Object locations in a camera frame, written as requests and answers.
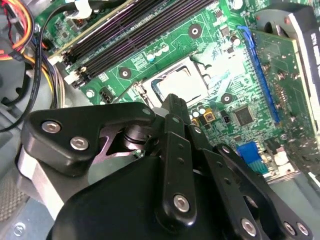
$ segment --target blue connector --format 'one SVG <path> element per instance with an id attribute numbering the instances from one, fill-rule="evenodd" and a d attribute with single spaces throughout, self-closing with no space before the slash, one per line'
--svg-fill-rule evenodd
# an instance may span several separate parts
<path id="1" fill-rule="evenodd" d="M 266 103 L 270 109 L 270 113 L 271 113 L 271 116 L 272 116 L 274 122 L 278 124 L 280 122 L 280 118 L 279 118 L 275 103 L 271 97 L 271 93 L 270 93 L 264 72 L 261 68 L 260 61 L 259 61 L 256 49 L 255 49 L 256 45 L 255 45 L 254 40 L 252 39 L 251 31 L 249 30 L 249 28 L 247 26 L 238 26 L 237 28 L 239 30 L 243 31 L 242 33 L 243 33 L 243 36 L 244 36 L 244 38 L 247 42 L 247 45 L 250 49 L 252 62 L 253 62 L 254 68 L 256 70 L 256 74 L 258 76 L 262 91 L 263 91 L 264 96 L 266 98 Z"/>
<path id="2" fill-rule="evenodd" d="M 245 163 L 256 173 L 268 173 L 267 166 L 263 163 L 255 142 L 251 141 L 236 148 L 236 151 Z"/>

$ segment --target ram slot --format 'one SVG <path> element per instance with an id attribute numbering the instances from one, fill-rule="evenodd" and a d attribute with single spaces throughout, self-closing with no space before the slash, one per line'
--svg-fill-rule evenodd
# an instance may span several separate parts
<path id="1" fill-rule="evenodd" d="M 85 69 L 85 82 L 115 65 L 143 46 L 159 37 L 161 34 L 182 23 L 216 0 L 178 0 L 165 11 L 161 12 L 147 23 L 126 35 L 109 48 L 90 59 L 79 69 Z"/>
<path id="2" fill-rule="evenodd" d="M 103 25 L 98 32 L 91 34 L 80 43 L 72 47 L 66 54 L 65 60 L 68 64 L 74 64 L 76 61 L 85 57 L 87 54 L 100 48 L 105 43 L 117 36 L 125 33 L 139 19 L 146 17 L 149 11 L 158 7 L 163 0 L 139 0 L 132 7 L 122 12 L 114 19 Z"/>

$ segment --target blue pcie slot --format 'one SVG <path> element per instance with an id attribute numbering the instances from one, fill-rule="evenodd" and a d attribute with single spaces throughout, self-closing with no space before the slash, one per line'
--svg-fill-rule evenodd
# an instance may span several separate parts
<path id="1" fill-rule="evenodd" d="M 243 31 L 243 36 L 246 40 L 248 48 L 250 49 L 249 53 L 251 54 L 251 59 L 252 59 L 256 74 L 258 76 L 262 91 L 266 98 L 266 103 L 270 109 L 271 116 L 275 123 L 279 123 L 280 118 L 279 118 L 275 103 L 271 97 L 271 93 L 268 88 L 268 84 L 267 84 L 267 80 L 265 78 L 264 72 L 261 68 L 260 61 L 255 49 L 256 45 L 254 40 L 252 39 L 251 31 L 246 26 L 238 26 L 237 28 Z"/>

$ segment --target red wire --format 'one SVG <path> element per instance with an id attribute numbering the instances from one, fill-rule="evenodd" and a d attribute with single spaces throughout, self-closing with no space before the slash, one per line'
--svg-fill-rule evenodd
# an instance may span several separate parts
<path id="1" fill-rule="evenodd" d="M 1 6 L 3 7 L 5 4 L 8 4 L 10 5 L 14 11 L 17 13 L 19 19 L 21 20 L 21 23 L 22 23 L 22 26 L 23 26 L 23 30 L 24 30 L 24 34 L 27 33 L 27 21 L 26 21 L 26 18 L 23 14 L 23 12 L 12 2 L 9 2 L 7 0 L 1 0 L 2 1 L 2 4 Z M 19 46 L 16 51 L 20 52 L 21 50 L 23 49 L 23 46 Z M 8 54 L 1 54 L 0 55 L 0 59 L 1 58 L 7 58 L 7 57 L 10 57 Z"/>

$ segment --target orange wire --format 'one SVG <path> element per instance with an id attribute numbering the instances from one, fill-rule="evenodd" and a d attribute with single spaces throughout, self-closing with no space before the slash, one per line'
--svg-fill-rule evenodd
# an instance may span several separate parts
<path id="1" fill-rule="evenodd" d="M 29 34 L 31 33 L 31 19 L 28 15 L 27 10 L 25 9 L 25 7 L 17 0 L 3 0 L 4 2 L 9 2 L 13 5 L 18 5 L 17 8 L 20 8 L 22 10 L 22 12 L 24 13 L 24 16 L 26 18 L 27 21 L 27 31 L 26 34 L 23 36 L 23 38 L 21 38 L 18 42 L 16 42 L 12 48 L 16 49 L 17 47 L 20 47 L 21 45 L 23 45 L 23 43 L 25 43 L 29 37 Z"/>

